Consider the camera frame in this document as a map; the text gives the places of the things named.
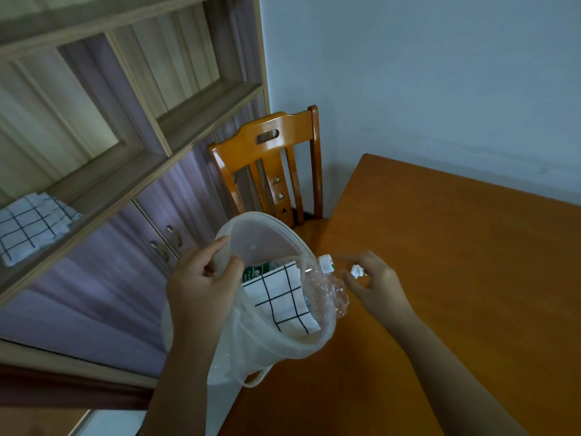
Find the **wooden chair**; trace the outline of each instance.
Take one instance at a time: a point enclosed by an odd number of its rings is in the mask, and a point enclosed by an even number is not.
[[[249,166],[264,211],[280,219],[289,227],[293,227],[295,223],[303,224],[303,201],[300,195],[293,146],[307,140],[310,141],[311,145],[314,216],[316,219],[321,219],[323,217],[323,179],[317,106],[310,106],[308,110],[296,114],[286,114],[280,111],[265,116],[244,124],[232,139],[220,145],[211,144],[209,146],[238,211],[243,213],[246,209],[232,174],[245,166]],[[296,206],[296,220],[293,217],[289,198],[290,190],[282,169],[280,150],[283,148],[287,153]],[[262,161],[267,187],[270,190],[274,207],[265,193],[265,187],[256,165],[258,160]]]

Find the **cabinet handle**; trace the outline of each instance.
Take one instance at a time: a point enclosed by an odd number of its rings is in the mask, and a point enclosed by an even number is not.
[[[171,226],[171,225],[166,226],[166,231],[168,233],[171,233],[171,234],[174,235],[174,237],[178,240],[178,248],[181,248],[181,246],[184,243],[181,240],[181,235],[179,234],[179,231],[176,228],[174,228],[173,226]]]
[[[157,244],[157,242],[150,242],[149,246],[151,246],[152,248],[154,248],[157,252],[159,252],[159,255],[162,256],[163,261],[164,262],[169,262],[170,261],[170,256],[168,255],[167,251],[161,249],[159,247],[159,245]]]

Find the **white towel with black grid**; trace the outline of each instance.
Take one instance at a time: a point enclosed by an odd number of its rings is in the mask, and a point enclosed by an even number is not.
[[[46,193],[28,194],[0,210],[0,253],[13,266],[69,232],[83,215]]]
[[[252,304],[286,336],[299,338],[321,329],[305,301],[300,269],[295,262],[266,272],[242,286]]]

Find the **wooden table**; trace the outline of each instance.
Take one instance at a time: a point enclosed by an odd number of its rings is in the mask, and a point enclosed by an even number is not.
[[[417,314],[531,434],[581,416],[581,207],[369,154],[316,254],[371,249]],[[354,296],[335,335],[244,389],[222,435],[441,434]]]

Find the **green bottle label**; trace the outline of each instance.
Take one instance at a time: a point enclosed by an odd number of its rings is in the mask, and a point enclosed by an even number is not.
[[[254,266],[249,266],[246,269],[244,269],[244,273],[242,274],[242,282],[246,283],[247,281],[256,278],[256,277],[260,277],[263,274],[266,274],[268,271],[270,271],[270,266],[269,263],[260,263],[260,264],[255,264]]]

